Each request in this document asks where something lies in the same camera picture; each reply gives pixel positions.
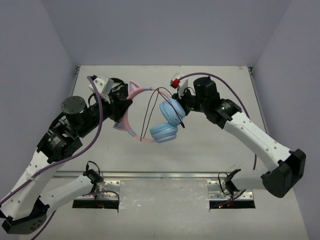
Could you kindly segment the pink blue cat-ear headphones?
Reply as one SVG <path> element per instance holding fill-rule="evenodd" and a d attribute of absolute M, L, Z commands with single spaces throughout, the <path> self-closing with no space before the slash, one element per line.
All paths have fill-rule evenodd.
<path fill-rule="evenodd" d="M 182 106 L 174 99 L 173 94 L 165 87 L 143 87 L 139 83 L 128 83 L 126 99 L 142 102 L 141 95 L 148 97 L 146 109 L 143 113 L 141 130 L 137 131 L 136 124 L 130 123 L 130 117 L 137 117 L 137 113 L 126 111 L 120 122 L 116 122 L 114 129 L 127 132 L 131 137 L 142 143 L 165 143 L 177 138 L 178 130 L 184 127 L 186 113 Z"/>

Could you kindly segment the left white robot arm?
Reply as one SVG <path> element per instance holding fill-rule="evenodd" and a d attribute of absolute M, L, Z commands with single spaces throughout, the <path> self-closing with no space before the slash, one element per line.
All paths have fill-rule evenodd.
<path fill-rule="evenodd" d="M 61 104 L 61 113 L 54 119 L 38 143 L 24 173 L 0 201 L 2 228 L 9 235 L 29 235 L 44 225 L 48 215 L 73 199 L 91 194 L 103 177 L 89 167 L 74 181 L 51 192 L 43 189 L 66 163 L 90 149 L 98 139 L 103 121 L 114 122 L 124 116 L 133 101 L 114 94 L 110 101 L 95 96 L 88 106 L 80 96 L 70 96 Z"/>

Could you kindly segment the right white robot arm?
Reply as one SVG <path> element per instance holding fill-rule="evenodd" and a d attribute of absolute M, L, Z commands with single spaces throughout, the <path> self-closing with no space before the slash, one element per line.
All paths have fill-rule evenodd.
<path fill-rule="evenodd" d="M 250 149 L 267 168 L 261 176 L 244 174 L 240 169 L 225 178 L 231 193 L 243 189 L 266 189 L 271 195 L 283 198 L 303 177 L 306 154 L 283 146 L 247 116 L 244 108 L 230 99 L 220 97 L 216 83 L 210 77 L 200 77 L 193 82 L 195 93 L 184 89 L 176 99 L 188 114 L 204 113 L 207 120 L 236 137 Z"/>

